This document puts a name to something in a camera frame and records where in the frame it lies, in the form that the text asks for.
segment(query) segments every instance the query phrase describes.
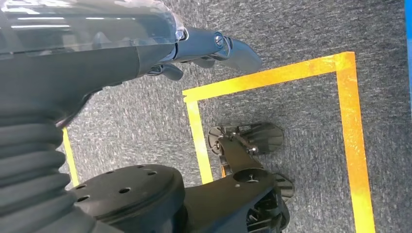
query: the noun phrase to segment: transparent plastic cover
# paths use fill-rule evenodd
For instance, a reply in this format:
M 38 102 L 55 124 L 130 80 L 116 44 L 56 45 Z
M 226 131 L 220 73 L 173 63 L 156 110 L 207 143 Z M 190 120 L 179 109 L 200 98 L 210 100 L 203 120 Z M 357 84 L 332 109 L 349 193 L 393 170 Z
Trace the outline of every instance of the transparent plastic cover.
M 174 44 L 181 19 L 156 0 L 0 0 L 0 54 Z

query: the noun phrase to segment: yellow tape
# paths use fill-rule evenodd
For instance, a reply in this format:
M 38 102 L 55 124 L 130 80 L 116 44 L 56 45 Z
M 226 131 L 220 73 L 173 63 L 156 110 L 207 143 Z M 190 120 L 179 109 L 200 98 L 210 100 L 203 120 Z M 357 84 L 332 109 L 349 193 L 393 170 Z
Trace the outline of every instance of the yellow tape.
M 326 56 L 183 91 L 185 102 L 205 100 L 240 91 L 307 78 L 335 71 L 333 56 Z
M 199 105 L 197 101 L 187 102 L 189 122 L 192 130 L 194 147 L 196 150 L 197 162 L 199 163 L 202 183 L 213 181 L 212 170 L 210 169 L 209 155 L 205 144 L 202 122 L 200 119 Z
M 356 232 L 375 233 L 353 52 L 316 58 L 183 91 L 202 181 L 208 183 L 212 181 L 212 176 L 197 101 L 331 72 L 336 72 L 338 80 L 343 139 Z
M 67 133 L 66 128 L 63 129 L 63 145 L 66 151 L 66 158 L 67 158 L 67 164 L 69 165 L 71 182 L 73 183 L 73 186 L 78 186 L 79 178 L 77 177 L 77 169 L 74 163 L 73 151 L 71 150 L 69 134 Z
M 375 233 L 368 167 L 363 141 L 355 54 L 341 53 L 335 56 L 335 60 L 355 229 L 358 233 Z

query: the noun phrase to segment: blue object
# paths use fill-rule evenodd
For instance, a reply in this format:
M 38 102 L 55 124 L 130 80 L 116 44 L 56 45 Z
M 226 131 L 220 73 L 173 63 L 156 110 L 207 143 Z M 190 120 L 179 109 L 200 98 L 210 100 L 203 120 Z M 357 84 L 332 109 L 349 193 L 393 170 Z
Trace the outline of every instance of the blue object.
M 408 44 L 409 95 L 412 113 L 412 0 L 405 0 L 406 40 Z

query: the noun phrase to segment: bolt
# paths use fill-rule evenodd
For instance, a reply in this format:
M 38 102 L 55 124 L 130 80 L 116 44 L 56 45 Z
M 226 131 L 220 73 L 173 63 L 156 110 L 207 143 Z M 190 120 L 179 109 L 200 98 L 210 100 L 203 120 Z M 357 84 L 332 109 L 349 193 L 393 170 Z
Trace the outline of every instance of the bolt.
M 215 36 L 215 42 L 216 44 L 220 47 L 223 46 L 223 36 L 221 35 L 216 35 Z

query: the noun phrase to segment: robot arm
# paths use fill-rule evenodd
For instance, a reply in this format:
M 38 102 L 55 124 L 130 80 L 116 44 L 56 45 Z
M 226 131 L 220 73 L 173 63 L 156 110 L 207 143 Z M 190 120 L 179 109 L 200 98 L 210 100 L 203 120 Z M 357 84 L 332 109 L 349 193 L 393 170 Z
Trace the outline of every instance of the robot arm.
M 261 66 L 246 44 L 184 28 L 155 0 L 0 0 L 1 232 L 111 233 L 73 203 L 58 172 L 55 123 L 73 118 L 105 86 L 164 74 L 172 63 L 215 61 L 247 72 Z

